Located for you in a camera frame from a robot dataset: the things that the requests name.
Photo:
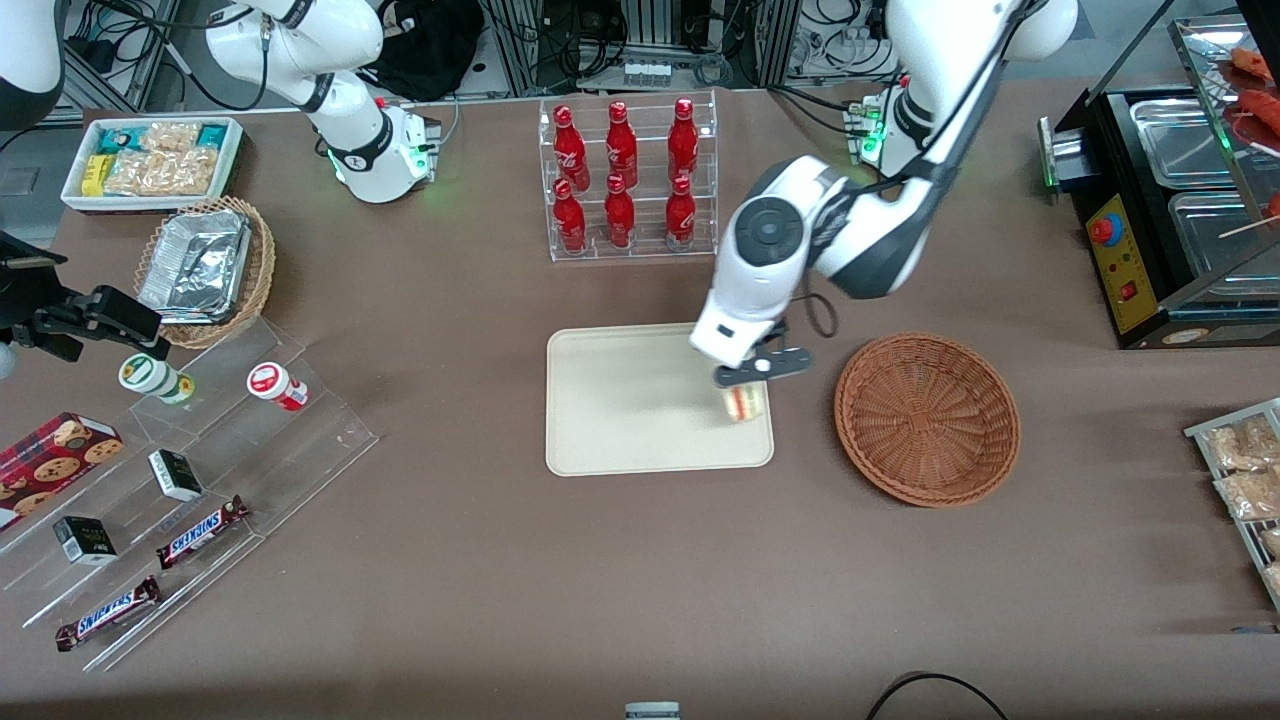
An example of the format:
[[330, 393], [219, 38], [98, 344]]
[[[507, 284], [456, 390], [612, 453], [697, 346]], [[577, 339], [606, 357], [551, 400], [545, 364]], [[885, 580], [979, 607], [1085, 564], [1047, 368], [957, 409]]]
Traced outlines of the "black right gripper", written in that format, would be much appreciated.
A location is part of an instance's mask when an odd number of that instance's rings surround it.
[[63, 287], [55, 268], [68, 258], [3, 231], [1, 260], [1, 333], [17, 345], [41, 350], [65, 363], [81, 359], [83, 345], [74, 337], [110, 340], [134, 348], [164, 348], [161, 316], [108, 284], [68, 299], [69, 318], [61, 322], [63, 334], [31, 328], [27, 324], [37, 311], [46, 306], [60, 307], [67, 300], [69, 291]]

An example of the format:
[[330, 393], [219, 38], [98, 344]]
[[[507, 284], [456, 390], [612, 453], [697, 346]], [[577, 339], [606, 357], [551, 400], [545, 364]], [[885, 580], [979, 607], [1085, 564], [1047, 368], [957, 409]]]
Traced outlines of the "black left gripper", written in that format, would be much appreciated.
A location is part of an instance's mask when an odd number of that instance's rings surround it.
[[721, 389], [771, 382], [799, 375], [812, 368], [808, 348], [788, 343], [788, 323], [780, 319], [774, 327], [751, 347], [751, 354], [737, 368], [719, 365], [713, 370], [713, 384]]

